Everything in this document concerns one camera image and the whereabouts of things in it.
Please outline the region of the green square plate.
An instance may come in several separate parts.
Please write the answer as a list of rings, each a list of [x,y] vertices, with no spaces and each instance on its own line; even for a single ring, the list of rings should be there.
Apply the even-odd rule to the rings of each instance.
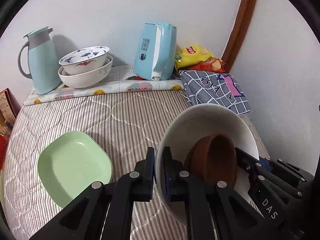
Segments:
[[[93,182],[108,184],[113,177],[110,157],[91,136],[80,131],[67,132],[49,144],[39,156],[37,172],[61,208]]]

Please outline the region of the brown small dish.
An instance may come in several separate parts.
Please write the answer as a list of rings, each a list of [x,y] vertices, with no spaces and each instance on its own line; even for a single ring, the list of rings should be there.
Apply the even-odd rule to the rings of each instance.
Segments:
[[[202,179],[216,184],[224,181],[234,187],[237,178],[237,160],[231,138],[225,134],[204,137]]]
[[[211,141],[212,137],[210,135],[198,140],[192,146],[184,161],[184,169],[202,180],[204,180],[206,175]]]

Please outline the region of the brown wooden door frame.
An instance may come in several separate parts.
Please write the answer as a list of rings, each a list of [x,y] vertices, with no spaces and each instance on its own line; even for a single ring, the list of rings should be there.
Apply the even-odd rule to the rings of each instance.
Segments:
[[[233,63],[246,37],[257,0],[241,0],[234,26],[222,55],[225,71],[231,71]]]

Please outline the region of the grey checked folded cloth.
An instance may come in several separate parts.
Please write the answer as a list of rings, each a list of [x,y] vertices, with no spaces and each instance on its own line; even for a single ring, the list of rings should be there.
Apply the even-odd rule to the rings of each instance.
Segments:
[[[237,115],[252,108],[235,78],[230,74],[183,70],[179,72],[184,94],[191,106],[212,103],[226,107]]]

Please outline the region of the white bowl grey swirl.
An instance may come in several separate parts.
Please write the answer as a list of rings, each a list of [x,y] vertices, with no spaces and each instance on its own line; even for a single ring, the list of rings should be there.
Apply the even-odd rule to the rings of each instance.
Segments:
[[[112,68],[112,63],[113,57],[111,55],[107,55],[104,65],[95,70],[91,70],[89,72],[81,74],[69,75],[63,67],[60,67],[60,69],[58,70],[58,75],[62,83],[67,85],[68,87],[92,87],[108,76]]]

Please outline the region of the blue patterned white bowl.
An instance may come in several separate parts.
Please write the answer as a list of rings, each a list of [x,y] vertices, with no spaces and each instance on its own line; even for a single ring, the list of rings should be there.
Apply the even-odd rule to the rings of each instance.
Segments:
[[[107,46],[92,46],[75,50],[59,60],[69,75],[86,73],[104,65],[110,49]]]

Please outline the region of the patterned brown gift box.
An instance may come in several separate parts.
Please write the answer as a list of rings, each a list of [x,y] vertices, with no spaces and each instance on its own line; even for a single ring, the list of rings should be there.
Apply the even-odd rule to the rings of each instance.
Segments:
[[[20,106],[9,88],[1,91],[1,135],[9,137],[15,124]]]

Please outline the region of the light blue electric kettle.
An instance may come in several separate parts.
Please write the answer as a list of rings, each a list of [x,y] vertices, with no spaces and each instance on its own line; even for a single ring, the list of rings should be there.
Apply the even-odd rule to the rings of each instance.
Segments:
[[[177,28],[163,21],[149,21],[142,29],[134,71],[150,81],[170,79],[174,70]]]

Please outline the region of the large white bowl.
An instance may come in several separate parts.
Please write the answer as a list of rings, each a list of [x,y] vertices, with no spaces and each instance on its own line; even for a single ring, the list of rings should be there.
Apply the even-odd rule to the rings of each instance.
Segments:
[[[200,104],[189,107],[177,116],[163,135],[155,160],[155,180],[159,197],[167,211],[183,225],[187,224],[184,203],[171,203],[165,192],[163,150],[170,147],[172,158],[184,162],[192,146],[211,134],[228,135],[234,146],[259,160],[258,148],[249,125],[243,116],[215,104]]]

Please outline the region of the light blue thermos jug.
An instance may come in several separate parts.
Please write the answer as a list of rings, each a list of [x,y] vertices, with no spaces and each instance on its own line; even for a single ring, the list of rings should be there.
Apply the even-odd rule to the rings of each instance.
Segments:
[[[52,31],[52,28],[44,27],[25,35],[28,40],[20,49],[17,58],[20,73],[33,81],[36,92],[40,95],[53,91],[61,83],[58,75],[60,65],[49,36]],[[28,49],[28,73],[24,72],[21,65],[21,54],[24,48]]]

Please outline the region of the striped quilted table cover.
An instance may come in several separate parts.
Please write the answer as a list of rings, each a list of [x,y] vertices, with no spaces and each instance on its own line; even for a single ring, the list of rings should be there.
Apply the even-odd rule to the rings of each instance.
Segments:
[[[111,158],[113,178],[134,169],[188,104],[176,90],[117,93],[22,107],[7,148],[3,208],[16,239],[29,239],[60,212],[37,174],[40,153],[69,131],[90,135]]]

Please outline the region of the red snack bag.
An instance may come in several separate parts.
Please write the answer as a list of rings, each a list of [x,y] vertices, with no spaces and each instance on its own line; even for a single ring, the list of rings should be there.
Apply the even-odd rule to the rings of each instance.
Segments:
[[[188,67],[189,70],[200,70],[205,72],[224,73],[225,63],[221,59],[211,57],[204,62],[200,62]]]

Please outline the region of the fruit print table mat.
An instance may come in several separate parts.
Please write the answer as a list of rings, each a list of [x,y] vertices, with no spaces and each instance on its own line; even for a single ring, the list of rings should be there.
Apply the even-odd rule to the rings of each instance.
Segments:
[[[110,74],[92,87],[88,88],[70,88],[64,83],[55,90],[46,94],[39,95],[32,89],[30,94],[23,102],[24,106],[30,106],[39,103],[65,100],[71,98],[80,98],[84,96],[94,96],[103,94],[114,94],[124,92],[144,92],[149,90],[182,90],[181,80],[171,79],[164,81],[142,80],[133,72],[133,67],[115,66],[111,68]]]

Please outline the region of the yellow chips bag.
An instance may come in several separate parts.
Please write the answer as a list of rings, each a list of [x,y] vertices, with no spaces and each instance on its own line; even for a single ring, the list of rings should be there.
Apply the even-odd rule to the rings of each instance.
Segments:
[[[206,47],[195,44],[180,49],[175,54],[175,69],[190,67],[200,62],[204,62],[210,57],[215,57]]]

